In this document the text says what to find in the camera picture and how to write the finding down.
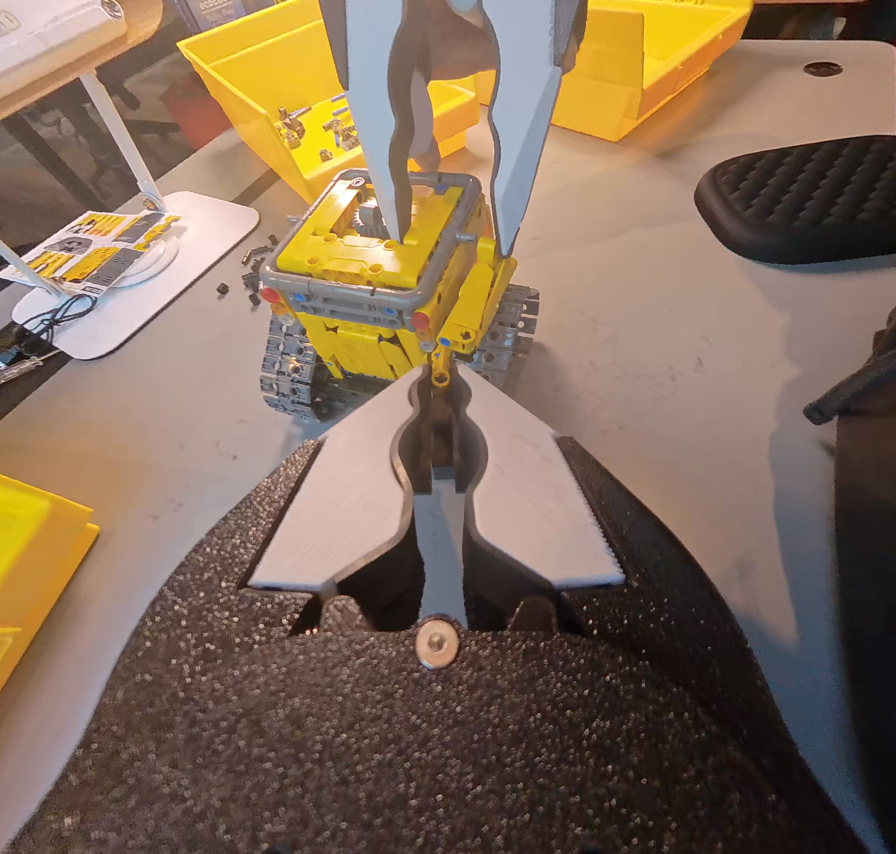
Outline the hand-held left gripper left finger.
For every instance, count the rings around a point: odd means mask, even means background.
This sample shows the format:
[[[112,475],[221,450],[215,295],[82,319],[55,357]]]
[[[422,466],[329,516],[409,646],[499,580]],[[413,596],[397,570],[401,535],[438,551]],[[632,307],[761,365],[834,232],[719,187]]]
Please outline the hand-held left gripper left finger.
[[[249,579],[254,589],[334,589],[409,529],[399,442],[420,416],[416,367],[331,427]]]

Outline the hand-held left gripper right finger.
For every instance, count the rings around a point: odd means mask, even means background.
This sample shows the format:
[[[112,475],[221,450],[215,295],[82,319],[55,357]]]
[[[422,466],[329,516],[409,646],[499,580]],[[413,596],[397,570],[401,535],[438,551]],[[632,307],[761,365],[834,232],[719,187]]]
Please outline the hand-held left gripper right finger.
[[[554,430],[462,365],[469,389],[464,418],[485,445],[473,483],[473,530],[556,589],[619,585],[623,570],[599,526]]]

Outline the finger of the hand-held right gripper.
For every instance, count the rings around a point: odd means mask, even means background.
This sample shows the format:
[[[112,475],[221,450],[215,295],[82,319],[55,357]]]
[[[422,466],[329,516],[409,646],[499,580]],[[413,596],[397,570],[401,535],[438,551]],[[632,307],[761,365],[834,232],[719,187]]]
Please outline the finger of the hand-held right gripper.
[[[408,162],[416,131],[420,0],[345,0],[350,112],[391,239],[411,218]]]
[[[497,47],[488,108],[494,143],[490,197],[500,255],[510,255],[532,195],[562,71],[556,0],[479,0]]]

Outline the assorted small toy brick parts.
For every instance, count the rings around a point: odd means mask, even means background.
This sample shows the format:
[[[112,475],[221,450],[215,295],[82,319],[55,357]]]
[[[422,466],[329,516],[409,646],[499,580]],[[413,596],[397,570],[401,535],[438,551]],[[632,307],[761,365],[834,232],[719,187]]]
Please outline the assorted small toy brick parts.
[[[345,93],[299,109],[280,107],[278,114],[274,128],[297,157],[328,162],[360,147]]]

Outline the yellow plastic parts bin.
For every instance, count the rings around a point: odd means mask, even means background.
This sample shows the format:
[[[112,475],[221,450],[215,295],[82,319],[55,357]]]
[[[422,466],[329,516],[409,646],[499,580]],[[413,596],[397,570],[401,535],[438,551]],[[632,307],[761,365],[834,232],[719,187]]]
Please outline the yellow plastic parts bin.
[[[179,42],[242,141],[306,202],[361,148],[328,162],[295,156],[274,128],[280,107],[299,109],[342,93],[318,0],[288,0]]]
[[[587,0],[552,124],[616,143],[738,41],[754,0]]]
[[[93,511],[1,477],[1,686],[99,533]]]

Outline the grey yellow toy brick assembly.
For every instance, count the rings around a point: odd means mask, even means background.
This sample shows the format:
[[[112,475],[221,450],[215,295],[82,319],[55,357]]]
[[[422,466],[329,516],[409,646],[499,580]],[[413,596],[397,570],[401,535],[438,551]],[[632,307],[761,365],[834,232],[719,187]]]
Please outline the grey yellow toy brick assembly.
[[[409,468],[413,490],[430,494],[435,481],[444,480],[465,495],[474,474],[472,438],[465,428],[469,385],[457,376],[447,386],[438,386],[425,375],[414,393],[418,414],[410,431]]]

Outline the tracked toy brick vehicle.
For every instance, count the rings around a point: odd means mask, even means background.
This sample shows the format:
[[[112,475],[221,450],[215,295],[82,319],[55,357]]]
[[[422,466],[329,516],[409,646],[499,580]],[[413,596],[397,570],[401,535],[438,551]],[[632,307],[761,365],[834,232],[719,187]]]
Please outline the tracked toy brick vehicle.
[[[389,236],[369,173],[337,175],[261,268],[272,318],[261,367],[276,412],[329,421],[416,367],[479,258],[493,223],[476,176],[411,173],[411,223]],[[539,292],[512,278],[474,357],[454,357],[509,395],[531,351]]]

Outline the yellow toy brick cylinder assembly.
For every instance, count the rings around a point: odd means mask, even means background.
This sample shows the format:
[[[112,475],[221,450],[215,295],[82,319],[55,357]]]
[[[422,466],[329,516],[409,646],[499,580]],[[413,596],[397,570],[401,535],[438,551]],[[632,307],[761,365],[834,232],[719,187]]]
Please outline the yellow toy brick cylinder assembly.
[[[469,271],[458,299],[435,334],[431,355],[431,381],[446,388],[452,380],[454,357],[474,357],[486,336],[518,263],[498,258],[491,265],[482,258]]]

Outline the toy brick instruction booklet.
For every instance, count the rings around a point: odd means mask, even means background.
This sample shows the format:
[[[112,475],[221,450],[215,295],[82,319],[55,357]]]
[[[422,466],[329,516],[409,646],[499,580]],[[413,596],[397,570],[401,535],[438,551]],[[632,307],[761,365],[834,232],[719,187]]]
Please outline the toy brick instruction booklet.
[[[120,0],[1,0],[1,94],[16,94],[126,31]]]

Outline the grey desk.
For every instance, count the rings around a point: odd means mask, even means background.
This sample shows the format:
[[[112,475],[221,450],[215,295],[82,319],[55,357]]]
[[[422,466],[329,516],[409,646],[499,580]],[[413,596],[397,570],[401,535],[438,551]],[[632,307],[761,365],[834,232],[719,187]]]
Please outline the grey desk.
[[[820,60],[844,71],[803,71]],[[553,129],[514,249],[541,294],[521,404],[579,439],[700,562],[873,852],[886,848],[857,777],[833,596],[833,428],[802,409],[867,357],[894,307],[893,263],[756,265],[711,235],[693,190],[735,155],[893,131],[893,47],[739,42],[621,143]],[[121,349],[63,363],[2,418],[2,473],[87,505],[101,528],[2,691],[3,844],[165,579],[318,429],[262,402],[267,314],[240,278],[245,250],[305,205],[233,132],[162,183],[242,198],[260,225]]]

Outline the person's right hand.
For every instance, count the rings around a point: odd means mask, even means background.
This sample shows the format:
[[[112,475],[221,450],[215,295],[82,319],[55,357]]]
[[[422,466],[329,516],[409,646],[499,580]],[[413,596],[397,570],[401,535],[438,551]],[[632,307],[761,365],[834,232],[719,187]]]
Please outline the person's right hand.
[[[427,0],[426,45],[430,76],[457,79],[497,69],[497,46],[485,29],[478,5],[457,13],[446,0]],[[441,155],[433,132],[433,109],[423,72],[414,71],[411,83],[414,134],[409,157],[423,171],[438,169]]]

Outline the pile of black red pins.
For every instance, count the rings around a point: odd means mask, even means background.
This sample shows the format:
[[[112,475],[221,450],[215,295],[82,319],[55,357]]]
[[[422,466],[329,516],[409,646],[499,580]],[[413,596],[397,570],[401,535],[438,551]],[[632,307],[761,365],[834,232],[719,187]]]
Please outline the pile of black red pins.
[[[241,258],[241,266],[245,267],[245,272],[241,276],[243,285],[248,292],[248,300],[253,308],[261,305],[260,296],[261,278],[260,272],[263,262],[268,255],[271,255],[279,244],[276,235],[268,236],[267,243],[250,248]]]

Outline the white stand base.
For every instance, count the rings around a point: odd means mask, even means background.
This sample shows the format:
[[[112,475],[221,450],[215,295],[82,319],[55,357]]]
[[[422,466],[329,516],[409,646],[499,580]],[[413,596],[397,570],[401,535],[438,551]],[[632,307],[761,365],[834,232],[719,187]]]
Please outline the white stand base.
[[[178,253],[170,266],[134,286],[110,288],[101,297],[86,293],[53,294],[49,285],[48,292],[40,291],[42,279],[2,243],[2,257],[8,263],[2,278],[26,290],[13,308],[12,321],[52,350],[79,360],[94,360],[117,350],[151,322],[196,279],[243,242],[257,228],[260,217],[251,207],[190,191],[164,196],[102,82],[97,76],[84,76],[80,80],[140,190],[140,204],[129,212],[89,208],[84,213],[137,214],[157,210],[182,218],[177,225]]]

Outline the yellow grey sticker sheet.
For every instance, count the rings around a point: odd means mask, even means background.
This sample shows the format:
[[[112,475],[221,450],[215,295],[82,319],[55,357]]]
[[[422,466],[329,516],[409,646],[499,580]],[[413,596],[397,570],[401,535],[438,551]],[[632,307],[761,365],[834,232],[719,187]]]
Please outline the yellow grey sticker sheet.
[[[58,295],[101,297],[152,279],[178,253],[179,215],[143,210],[137,214],[89,211],[21,260],[42,279],[38,289]]]

